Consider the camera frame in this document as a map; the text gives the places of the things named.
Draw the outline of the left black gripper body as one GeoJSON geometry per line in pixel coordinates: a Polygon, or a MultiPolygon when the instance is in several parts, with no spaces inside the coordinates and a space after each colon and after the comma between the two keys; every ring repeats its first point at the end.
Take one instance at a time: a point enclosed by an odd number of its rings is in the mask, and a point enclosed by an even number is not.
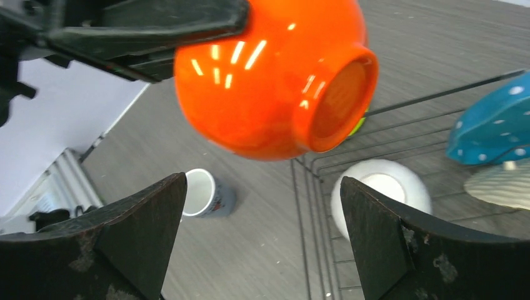
{"type": "Polygon", "coordinates": [[[105,71],[106,65],[51,40],[53,30],[98,23],[102,1],[1,1],[1,124],[11,116],[11,101],[35,98],[37,89],[19,79],[19,63],[45,59],[67,69],[77,61],[105,71]]]}

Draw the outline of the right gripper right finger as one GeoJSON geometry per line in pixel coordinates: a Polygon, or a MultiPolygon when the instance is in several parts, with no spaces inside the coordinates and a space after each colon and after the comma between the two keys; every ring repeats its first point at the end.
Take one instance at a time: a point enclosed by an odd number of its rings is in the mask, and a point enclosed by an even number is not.
{"type": "Polygon", "coordinates": [[[528,299],[529,241],[453,224],[341,180],[366,299],[528,299]]]}

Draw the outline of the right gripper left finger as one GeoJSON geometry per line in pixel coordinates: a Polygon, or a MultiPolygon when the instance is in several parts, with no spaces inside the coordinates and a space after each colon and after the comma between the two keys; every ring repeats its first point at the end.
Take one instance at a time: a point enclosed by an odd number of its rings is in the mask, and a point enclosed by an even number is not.
{"type": "Polygon", "coordinates": [[[1,298],[158,299],[186,191],[180,172],[38,232],[1,236],[1,298]]]}

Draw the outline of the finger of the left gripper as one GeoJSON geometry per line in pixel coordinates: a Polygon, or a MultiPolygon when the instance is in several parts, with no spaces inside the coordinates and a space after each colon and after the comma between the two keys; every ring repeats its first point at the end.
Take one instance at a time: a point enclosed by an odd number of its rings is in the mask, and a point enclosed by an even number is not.
{"type": "Polygon", "coordinates": [[[172,77],[174,51],[241,34],[248,1],[46,1],[47,45],[130,81],[172,77]]]}

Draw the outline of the white ceramic bowl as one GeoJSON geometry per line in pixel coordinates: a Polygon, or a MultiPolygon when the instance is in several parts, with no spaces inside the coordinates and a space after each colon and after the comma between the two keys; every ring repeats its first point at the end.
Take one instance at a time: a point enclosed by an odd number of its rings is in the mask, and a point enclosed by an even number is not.
{"type": "Polygon", "coordinates": [[[344,171],[331,193],[331,214],[342,236],[349,239],[341,204],[340,186],[343,177],[361,181],[377,192],[424,213],[432,214],[432,201],[426,185],[406,166],[387,159],[368,159],[344,171]]]}

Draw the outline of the small grey cup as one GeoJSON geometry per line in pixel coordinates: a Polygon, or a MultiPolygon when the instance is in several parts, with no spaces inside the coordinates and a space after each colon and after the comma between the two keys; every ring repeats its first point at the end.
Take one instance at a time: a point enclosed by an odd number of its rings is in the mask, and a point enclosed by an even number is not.
{"type": "Polygon", "coordinates": [[[236,206],[234,189],[201,168],[186,172],[187,193],[182,215],[189,218],[221,218],[236,206]]]}

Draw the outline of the wire dish rack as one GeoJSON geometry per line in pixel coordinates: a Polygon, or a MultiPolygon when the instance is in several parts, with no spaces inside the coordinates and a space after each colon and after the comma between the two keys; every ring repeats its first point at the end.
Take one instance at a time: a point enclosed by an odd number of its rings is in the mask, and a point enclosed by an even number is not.
{"type": "Polygon", "coordinates": [[[529,298],[529,71],[367,113],[291,161],[307,299],[529,298]]]}

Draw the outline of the woven bamboo tray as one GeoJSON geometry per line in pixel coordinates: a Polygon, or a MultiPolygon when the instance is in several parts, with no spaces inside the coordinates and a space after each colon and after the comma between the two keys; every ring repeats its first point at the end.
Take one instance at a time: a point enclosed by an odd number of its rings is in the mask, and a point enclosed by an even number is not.
{"type": "Polygon", "coordinates": [[[473,174],[464,190],[487,203],[529,209],[529,159],[505,161],[473,174]]]}

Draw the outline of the lime green saucer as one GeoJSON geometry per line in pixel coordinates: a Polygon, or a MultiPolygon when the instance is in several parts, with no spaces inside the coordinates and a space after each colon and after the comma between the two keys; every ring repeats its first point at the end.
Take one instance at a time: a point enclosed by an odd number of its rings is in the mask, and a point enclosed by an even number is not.
{"type": "Polygon", "coordinates": [[[353,128],[353,130],[348,134],[348,137],[352,136],[353,134],[355,134],[356,132],[358,132],[358,130],[360,129],[360,127],[364,124],[366,120],[366,117],[363,116],[359,121],[358,123],[356,124],[356,126],[353,128]]]}

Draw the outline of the blue polka dot plate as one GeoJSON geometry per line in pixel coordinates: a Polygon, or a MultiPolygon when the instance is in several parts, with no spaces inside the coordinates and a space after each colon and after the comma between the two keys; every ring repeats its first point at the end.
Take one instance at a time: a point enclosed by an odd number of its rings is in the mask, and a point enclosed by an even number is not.
{"type": "Polygon", "coordinates": [[[529,74],[470,106],[456,121],[446,156],[460,164],[501,164],[529,157],[529,74]]]}

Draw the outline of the orange bowl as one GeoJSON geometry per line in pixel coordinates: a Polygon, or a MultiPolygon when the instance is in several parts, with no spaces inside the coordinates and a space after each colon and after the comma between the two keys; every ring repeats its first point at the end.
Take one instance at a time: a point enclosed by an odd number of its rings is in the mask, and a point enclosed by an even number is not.
{"type": "Polygon", "coordinates": [[[371,105],[379,63],[357,1],[251,1],[242,34],[180,47],[177,99],[209,142],[278,161],[341,144],[371,105]]]}

